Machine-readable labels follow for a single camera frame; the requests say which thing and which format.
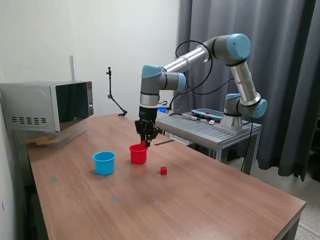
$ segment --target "gray marking dot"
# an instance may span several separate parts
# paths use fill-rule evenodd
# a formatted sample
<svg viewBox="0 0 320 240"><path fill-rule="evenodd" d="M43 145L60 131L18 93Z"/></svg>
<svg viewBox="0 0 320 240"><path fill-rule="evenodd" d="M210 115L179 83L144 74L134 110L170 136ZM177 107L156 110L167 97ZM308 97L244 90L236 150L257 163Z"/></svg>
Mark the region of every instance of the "gray marking dot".
<svg viewBox="0 0 320 240"><path fill-rule="evenodd" d="M58 178L57 178L56 176L52 176L52 177L51 177L51 181L52 181L53 183L55 183L56 181L58 181Z"/></svg>
<svg viewBox="0 0 320 240"><path fill-rule="evenodd" d="M118 197L113 195L113 196L110 197L110 199L111 199L111 201L117 201Z"/></svg>

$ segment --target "table leg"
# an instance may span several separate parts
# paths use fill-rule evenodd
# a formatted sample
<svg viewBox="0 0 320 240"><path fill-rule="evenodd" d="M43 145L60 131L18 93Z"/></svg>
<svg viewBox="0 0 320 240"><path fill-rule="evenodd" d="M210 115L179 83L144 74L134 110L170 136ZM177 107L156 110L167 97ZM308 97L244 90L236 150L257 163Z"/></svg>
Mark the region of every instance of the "table leg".
<svg viewBox="0 0 320 240"><path fill-rule="evenodd" d="M282 240L295 240L300 218L293 224L291 229L284 235Z"/></svg>
<svg viewBox="0 0 320 240"><path fill-rule="evenodd" d="M259 145L259 139L260 139L260 132L251 136L251 140L250 140L249 147L248 147L248 152L246 154L246 158L245 158L244 166L243 166L243 172L245 174L250 175L252 172L252 169L255 166L258 145Z"/></svg>
<svg viewBox="0 0 320 240"><path fill-rule="evenodd" d="M215 151L215 159L222 163L227 163L228 159L228 150L227 149L219 149Z"/></svg>
<svg viewBox="0 0 320 240"><path fill-rule="evenodd" d="M208 156L209 156L210 158L214 158L214 153L215 153L215 151L214 151L213 149L209 148Z"/></svg>

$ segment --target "wooden plank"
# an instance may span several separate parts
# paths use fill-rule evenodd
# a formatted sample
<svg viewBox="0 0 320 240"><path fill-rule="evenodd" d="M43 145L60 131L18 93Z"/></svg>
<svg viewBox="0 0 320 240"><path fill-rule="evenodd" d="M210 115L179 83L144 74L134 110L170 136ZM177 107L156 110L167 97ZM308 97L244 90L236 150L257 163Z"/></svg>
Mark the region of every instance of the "wooden plank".
<svg viewBox="0 0 320 240"><path fill-rule="evenodd" d="M181 143L154 145L162 135L131 165L139 140L133 121L92 116L60 149L28 147L50 240L273 240L306 204ZM116 154L110 176L94 173L100 151Z"/></svg>

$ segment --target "blue joint cap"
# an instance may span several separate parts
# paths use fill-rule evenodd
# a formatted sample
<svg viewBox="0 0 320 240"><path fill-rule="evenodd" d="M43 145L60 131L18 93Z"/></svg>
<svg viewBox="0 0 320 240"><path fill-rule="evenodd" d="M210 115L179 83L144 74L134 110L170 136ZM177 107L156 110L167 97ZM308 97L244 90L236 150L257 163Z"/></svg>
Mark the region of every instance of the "blue joint cap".
<svg viewBox="0 0 320 240"><path fill-rule="evenodd" d="M144 65L142 68L141 78L148 79L158 76L162 73L160 66Z"/></svg>
<svg viewBox="0 0 320 240"><path fill-rule="evenodd" d="M183 73L178 72L178 87L177 90L183 90L186 86L186 76Z"/></svg>
<svg viewBox="0 0 320 240"><path fill-rule="evenodd" d="M166 112L166 107L158 107L158 112L165 113Z"/></svg>
<svg viewBox="0 0 320 240"><path fill-rule="evenodd" d="M240 97L240 93L228 93L227 95L225 95L225 100L239 98L239 97Z"/></svg>
<svg viewBox="0 0 320 240"><path fill-rule="evenodd" d="M265 114L265 112L267 111L267 107L268 107L268 101L265 99L261 99L261 101L256 106L256 108L252 114L252 117L255 119L261 118Z"/></svg>
<svg viewBox="0 0 320 240"><path fill-rule="evenodd" d="M234 33L226 39L226 48L234 59L243 60L249 56L251 44L246 35Z"/></svg>

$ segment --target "black cable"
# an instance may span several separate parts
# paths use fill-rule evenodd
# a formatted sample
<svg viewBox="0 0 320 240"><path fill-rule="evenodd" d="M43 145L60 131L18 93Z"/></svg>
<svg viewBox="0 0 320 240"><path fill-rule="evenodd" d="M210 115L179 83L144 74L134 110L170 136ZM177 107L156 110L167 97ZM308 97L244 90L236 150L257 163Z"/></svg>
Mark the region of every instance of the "black cable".
<svg viewBox="0 0 320 240"><path fill-rule="evenodd" d="M158 104L161 104L162 106L165 106L168 104L168 101L162 101L162 102L158 102Z"/></svg>
<svg viewBox="0 0 320 240"><path fill-rule="evenodd" d="M216 88L215 90L213 91L210 91L210 92L206 92L206 93L199 93L199 92L194 92L195 94L198 94L198 95L207 95L207 94L212 94L216 91L218 91L220 88L222 88L224 85L226 85L230 80L233 80L234 78L229 78L224 84L222 84L221 86L219 86L218 88Z"/></svg>
<svg viewBox="0 0 320 240"><path fill-rule="evenodd" d="M250 136L249 136L248 145L246 146L245 155L244 155L243 162L242 162L242 167L241 167L241 172L242 172L242 171L243 171L243 169L244 169L245 160L246 160L247 153L248 153L248 149L249 149L249 145L250 145L250 140L251 140L251 135L252 135L252 128L253 128L253 126L254 126L254 118L252 117L252 118L251 118L251 130L250 130Z"/></svg>
<svg viewBox="0 0 320 240"><path fill-rule="evenodd" d="M197 86L195 86L195 87L193 87L193 88L190 88L190 86L189 86L189 84L188 84L188 87L190 88L189 90L180 92L180 93L178 93L177 95L175 95L175 96L171 99L171 102L170 102L170 104L169 104L169 107L167 107L168 110L172 110L172 103L173 103L173 101L174 101L177 97L179 97L179 96L182 95L182 94L191 92L191 91L195 90L196 88L200 87L202 84L204 84L205 81L206 81L206 80L208 79L208 77L210 76L211 71L212 71L212 67L213 67L213 57L212 57L211 51L210 51L210 49L209 49L206 45L204 45L202 42L199 42L199 41L196 41L196 40L188 40L188 41L184 41L184 42L180 43L180 44L176 47L176 49L175 49L175 54L176 54L176 56L178 57L177 51L178 51L178 49L180 48L180 46L183 45L183 44L186 44L186 43L198 43L198 44L200 44L200 45L202 45L202 46L205 47L205 49L206 49L206 50L208 51L208 53L209 53L209 60L210 60L210 62L211 62L211 63L210 63L210 69L209 69L208 74L206 75L206 77L204 78L204 80L203 80L200 84L198 84Z"/></svg>
<svg viewBox="0 0 320 240"><path fill-rule="evenodd" d="M171 114L169 114L169 116L172 116L172 115L179 115L179 116L182 116L182 114L181 114L181 113L171 113Z"/></svg>

